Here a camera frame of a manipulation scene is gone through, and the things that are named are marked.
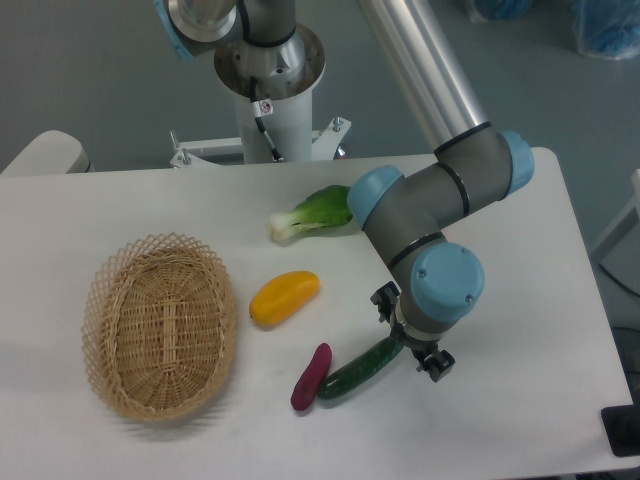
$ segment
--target screw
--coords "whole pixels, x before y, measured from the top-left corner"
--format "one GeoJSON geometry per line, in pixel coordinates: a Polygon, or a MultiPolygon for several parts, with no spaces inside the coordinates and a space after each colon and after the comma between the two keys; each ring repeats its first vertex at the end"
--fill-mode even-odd
{"type": "Polygon", "coordinates": [[[333,119],[333,131],[334,132],[339,132],[340,131],[340,125],[342,125],[344,123],[344,120],[342,120],[340,117],[336,117],[333,119]]]}
{"type": "Polygon", "coordinates": [[[180,141],[178,140],[178,135],[176,135],[176,131],[170,130],[169,136],[171,137],[171,144],[173,145],[173,149],[178,150],[180,148],[180,141]]]}
{"type": "Polygon", "coordinates": [[[189,154],[187,153],[187,149],[182,149],[182,163],[185,165],[191,165],[191,158],[189,158],[189,154]]]}

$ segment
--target cable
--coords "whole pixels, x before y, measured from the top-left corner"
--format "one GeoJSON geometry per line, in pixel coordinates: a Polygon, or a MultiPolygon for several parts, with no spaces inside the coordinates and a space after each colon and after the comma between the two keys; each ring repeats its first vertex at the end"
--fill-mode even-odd
{"type": "Polygon", "coordinates": [[[622,290],[624,290],[625,292],[627,292],[631,296],[634,296],[636,298],[640,298],[640,293],[638,293],[635,290],[632,290],[631,288],[627,287],[624,283],[622,283],[620,280],[618,280],[616,277],[614,277],[613,274],[604,267],[604,265],[599,264],[598,266],[600,267],[600,270],[602,270],[602,273],[604,273],[609,278],[609,280],[611,280],[613,283],[615,283],[617,286],[619,286],[622,290]]]}
{"type": "MultiPolygon", "coordinates": [[[[258,79],[256,77],[250,77],[249,81],[251,82],[249,100],[251,101],[251,104],[255,106],[258,103],[258,95],[257,95],[258,79]]],[[[269,135],[269,132],[267,132],[267,129],[264,126],[264,122],[262,121],[262,114],[260,113],[259,106],[257,107],[257,110],[254,111],[254,118],[256,121],[256,125],[258,126],[258,130],[260,131],[260,133],[262,133],[265,140],[267,141],[267,144],[269,145],[269,150],[271,150],[271,155],[273,155],[273,161],[274,162],[284,161],[284,158],[282,157],[282,155],[276,148],[275,144],[273,143],[273,140],[271,139],[271,135],[269,135]]]]}
{"type": "Polygon", "coordinates": [[[627,330],[629,332],[640,333],[640,329],[632,327],[611,327],[611,330],[627,330]]]}

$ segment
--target silver arm tube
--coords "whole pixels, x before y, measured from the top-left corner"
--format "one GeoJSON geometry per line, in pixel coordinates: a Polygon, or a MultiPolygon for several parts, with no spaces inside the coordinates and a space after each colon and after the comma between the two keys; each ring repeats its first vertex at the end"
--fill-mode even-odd
{"type": "Polygon", "coordinates": [[[196,42],[215,42],[227,35],[236,21],[237,0],[168,0],[171,21],[196,42]]]}
{"type": "Polygon", "coordinates": [[[360,0],[434,149],[487,122],[427,0],[360,0]]]}

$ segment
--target white chair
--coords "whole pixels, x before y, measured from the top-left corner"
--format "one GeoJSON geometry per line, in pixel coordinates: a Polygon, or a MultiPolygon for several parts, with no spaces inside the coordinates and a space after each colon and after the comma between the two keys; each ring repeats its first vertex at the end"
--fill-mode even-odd
{"type": "Polygon", "coordinates": [[[78,140],[66,133],[50,130],[36,137],[0,173],[5,177],[27,177],[95,171],[78,140]]]}

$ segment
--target blue joint cap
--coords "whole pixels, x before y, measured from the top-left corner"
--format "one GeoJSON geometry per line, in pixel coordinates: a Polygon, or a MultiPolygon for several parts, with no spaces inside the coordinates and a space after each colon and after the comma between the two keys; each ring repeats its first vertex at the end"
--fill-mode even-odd
{"type": "Polygon", "coordinates": [[[456,243],[425,249],[411,269],[411,293],[431,318],[454,324],[469,313],[484,288],[478,257],[456,243]]]}
{"type": "Polygon", "coordinates": [[[169,37],[169,41],[171,41],[171,45],[173,49],[176,51],[176,54],[180,58],[180,60],[193,60],[193,55],[191,52],[187,50],[187,47],[184,46],[182,40],[173,29],[173,25],[171,24],[171,20],[169,19],[169,14],[167,13],[166,8],[164,8],[163,0],[154,0],[153,5],[156,7],[156,12],[160,17],[160,22],[162,22],[162,26],[164,27],[164,31],[167,33],[169,37]]]}
{"type": "Polygon", "coordinates": [[[371,170],[353,184],[347,196],[347,204],[360,228],[384,196],[387,190],[404,175],[396,167],[387,165],[371,170]]]}
{"type": "Polygon", "coordinates": [[[507,195],[521,189],[533,177],[535,162],[529,144],[516,132],[500,132],[511,150],[511,185],[507,195]]]}

